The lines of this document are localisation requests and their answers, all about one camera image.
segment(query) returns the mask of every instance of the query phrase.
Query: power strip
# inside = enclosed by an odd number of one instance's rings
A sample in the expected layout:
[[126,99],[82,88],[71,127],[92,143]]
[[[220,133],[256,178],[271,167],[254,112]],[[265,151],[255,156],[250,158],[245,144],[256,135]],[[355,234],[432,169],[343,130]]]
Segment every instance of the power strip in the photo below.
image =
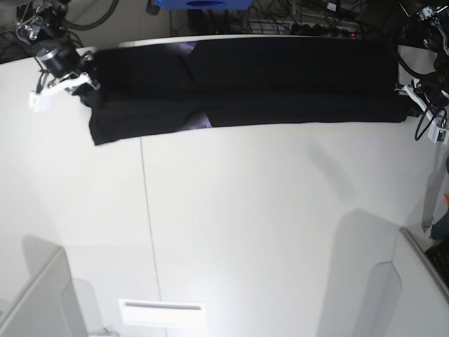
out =
[[301,35],[309,37],[334,37],[339,39],[360,39],[357,27],[333,26],[317,24],[316,22],[303,22],[299,25],[291,20],[277,20],[278,24],[271,20],[250,20],[249,26],[252,34],[275,34],[275,35]]

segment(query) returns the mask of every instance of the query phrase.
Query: blue box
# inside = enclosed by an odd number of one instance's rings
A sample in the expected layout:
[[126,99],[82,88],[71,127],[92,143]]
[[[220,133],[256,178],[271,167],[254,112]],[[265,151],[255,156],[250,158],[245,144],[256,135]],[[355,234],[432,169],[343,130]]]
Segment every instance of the blue box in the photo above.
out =
[[253,0],[157,0],[163,9],[236,9],[247,10]]

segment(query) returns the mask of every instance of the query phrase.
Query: white panel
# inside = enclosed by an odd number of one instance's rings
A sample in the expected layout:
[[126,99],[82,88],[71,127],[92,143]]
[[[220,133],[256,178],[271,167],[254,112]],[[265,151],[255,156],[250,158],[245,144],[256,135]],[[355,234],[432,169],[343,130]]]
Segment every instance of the white panel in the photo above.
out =
[[205,303],[209,336],[350,334],[371,268],[422,217],[438,147],[416,123],[143,138],[162,299]]
[[73,278],[92,287],[91,293],[78,292],[88,296],[81,297],[81,303],[92,301],[91,296],[95,296],[105,327],[122,336],[165,336],[162,328],[125,325],[118,302],[119,298],[160,300],[150,241],[130,245],[68,246],[66,250]]
[[98,306],[98,299],[95,296],[92,285],[80,279],[73,279],[72,283],[87,331],[89,333],[104,332],[105,328],[100,314],[100,307]]
[[120,299],[119,304],[125,324],[178,329],[206,327],[206,308],[201,303]]
[[95,147],[90,109],[65,93],[49,112],[30,111],[37,70],[33,59],[0,65],[0,271],[8,275],[0,299],[16,295],[45,258],[45,249],[27,253],[27,238],[39,237],[67,247],[74,276],[98,294],[102,318],[120,324],[118,298],[159,299],[140,139]]
[[447,336],[449,302],[407,239],[400,235],[393,264],[402,281],[386,337]]
[[87,335],[66,255],[59,249],[0,319],[0,336]]
[[400,296],[401,278],[393,263],[375,265],[352,337],[385,337]]

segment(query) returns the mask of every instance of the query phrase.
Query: white table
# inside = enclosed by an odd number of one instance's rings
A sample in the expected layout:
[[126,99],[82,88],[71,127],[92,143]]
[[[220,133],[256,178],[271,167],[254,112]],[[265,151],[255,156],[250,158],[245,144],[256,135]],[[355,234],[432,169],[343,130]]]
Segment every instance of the white table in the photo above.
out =
[[6,302],[61,245],[103,324],[123,336],[165,331],[124,326],[118,298],[204,302],[214,337],[349,336],[399,226],[419,234],[424,204],[444,211],[448,149],[416,143],[416,119],[206,129],[94,147],[78,98],[28,109],[37,69],[32,59],[0,66]]

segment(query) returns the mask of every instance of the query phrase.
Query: black cloth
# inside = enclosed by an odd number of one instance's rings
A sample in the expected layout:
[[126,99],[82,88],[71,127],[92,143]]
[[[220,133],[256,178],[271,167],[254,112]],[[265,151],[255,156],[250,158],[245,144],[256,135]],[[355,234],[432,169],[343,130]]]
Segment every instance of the black cloth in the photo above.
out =
[[102,104],[96,145],[179,131],[196,114],[212,127],[400,122],[398,67],[382,42],[245,38],[159,44],[95,56]]

